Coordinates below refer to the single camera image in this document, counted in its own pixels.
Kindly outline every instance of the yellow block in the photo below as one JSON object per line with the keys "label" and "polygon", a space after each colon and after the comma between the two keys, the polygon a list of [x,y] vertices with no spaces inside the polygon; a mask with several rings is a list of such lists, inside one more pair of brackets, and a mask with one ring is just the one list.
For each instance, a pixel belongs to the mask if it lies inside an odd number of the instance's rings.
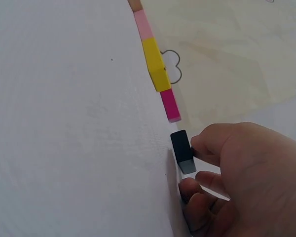
{"label": "yellow block", "polygon": [[171,88],[160,50],[154,38],[143,41],[147,67],[156,91],[162,92]]}

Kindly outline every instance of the finger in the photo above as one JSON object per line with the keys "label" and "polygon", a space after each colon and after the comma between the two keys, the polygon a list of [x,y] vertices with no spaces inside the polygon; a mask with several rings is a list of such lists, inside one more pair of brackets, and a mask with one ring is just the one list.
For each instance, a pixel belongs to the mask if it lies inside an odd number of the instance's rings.
{"label": "finger", "polygon": [[202,155],[214,154],[220,156],[225,142],[234,130],[234,124],[212,124],[201,134],[191,139],[192,147]]}
{"label": "finger", "polygon": [[213,154],[204,155],[201,152],[194,149],[193,147],[192,147],[192,151],[193,151],[194,157],[199,158],[200,160],[202,160],[208,164],[212,164],[214,166],[220,167],[220,165],[221,165],[221,157],[220,156],[213,155]]}
{"label": "finger", "polygon": [[214,219],[208,209],[208,197],[204,194],[194,194],[183,211],[190,231],[206,232]]}
{"label": "finger", "polygon": [[220,174],[209,171],[200,171],[196,174],[195,180],[203,187],[229,198]]}
{"label": "finger", "polygon": [[193,178],[185,178],[181,180],[181,182],[179,183],[179,190],[182,200],[185,204],[187,204],[191,197],[196,193],[206,194],[208,196],[208,207],[212,206],[213,203],[217,200],[217,197],[202,190],[202,187]]}

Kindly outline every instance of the white surface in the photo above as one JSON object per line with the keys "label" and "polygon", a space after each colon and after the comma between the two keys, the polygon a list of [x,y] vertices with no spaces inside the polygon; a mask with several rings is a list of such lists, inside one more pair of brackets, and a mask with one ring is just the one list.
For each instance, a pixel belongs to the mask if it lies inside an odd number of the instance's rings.
{"label": "white surface", "polygon": [[0,237],[184,236],[126,0],[0,0]]}

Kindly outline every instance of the colored block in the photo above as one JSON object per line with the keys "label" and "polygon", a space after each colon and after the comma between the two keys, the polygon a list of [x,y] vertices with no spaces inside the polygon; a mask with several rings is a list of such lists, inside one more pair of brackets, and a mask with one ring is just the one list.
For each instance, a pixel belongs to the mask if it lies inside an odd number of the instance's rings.
{"label": "colored block", "polygon": [[149,38],[143,41],[143,48],[148,71],[156,91],[162,92],[170,89],[171,84],[155,39]]}
{"label": "colored block", "polygon": [[171,134],[171,141],[176,161],[183,174],[196,172],[193,151],[189,145],[185,130]]}
{"label": "colored block", "polygon": [[140,0],[128,0],[130,7],[132,8],[133,12],[143,10],[143,6]]}
{"label": "colored block", "polygon": [[169,122],[177,122],[181,120],[181,115],[177,106],[173,90],[165,90],[160,92],[164,109],[166,111]]}
{"label": "colored block", "polygon": [[151,27],[146,17],[145,11],[137,11],[134,13],[134,16],[138,27],[139,35],[142,41],[145,41],[149,38],[153,38],[153,33],[151,31]]}

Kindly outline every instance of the hand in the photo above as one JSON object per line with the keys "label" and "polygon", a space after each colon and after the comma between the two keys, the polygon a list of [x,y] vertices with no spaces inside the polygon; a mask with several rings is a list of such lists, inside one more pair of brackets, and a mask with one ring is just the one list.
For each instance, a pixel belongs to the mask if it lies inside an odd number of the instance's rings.
{"label": "hand", "polygon": [[239,123],[213,124],[191,144],[195,157],[221,168],[221,175],[201,171],[179,184],[194,237],[296,237],[295,141]]}

